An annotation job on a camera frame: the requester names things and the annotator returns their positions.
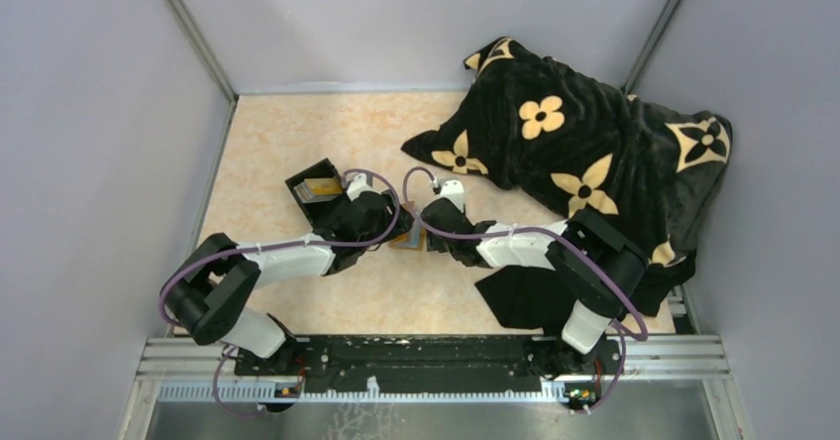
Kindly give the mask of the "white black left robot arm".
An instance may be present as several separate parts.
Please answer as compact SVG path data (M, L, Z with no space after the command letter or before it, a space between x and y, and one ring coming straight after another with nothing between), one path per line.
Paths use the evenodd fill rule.
M414 219L389 192L342 196L312 232L269 243L209 236L161 289L158 307L199 346L224 343L258 358L275 375L297 360L294 335L274 316L248 307L255 290L352 267L368 248L408 233Z

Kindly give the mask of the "black plastic box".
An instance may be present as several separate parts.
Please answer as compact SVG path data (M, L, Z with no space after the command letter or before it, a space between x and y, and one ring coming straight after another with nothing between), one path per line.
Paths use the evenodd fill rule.
M314 229L328 226L347 200L340 175L329 159L292 175L284 183Z

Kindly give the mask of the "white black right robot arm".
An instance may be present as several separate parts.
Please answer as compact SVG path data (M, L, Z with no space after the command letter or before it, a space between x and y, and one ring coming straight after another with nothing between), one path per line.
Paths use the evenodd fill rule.
M463 208L439 197L416 216L427 233L456 246L453 257L476 256L479 266L522 267L552 272L575 298L561 331L558 359L571 373L584 372L596 359L595 345L605 331L630 315L639 330L626 334L636 341L650 337L630 296L648 263L634 243L593 209L544 226L474 224Z

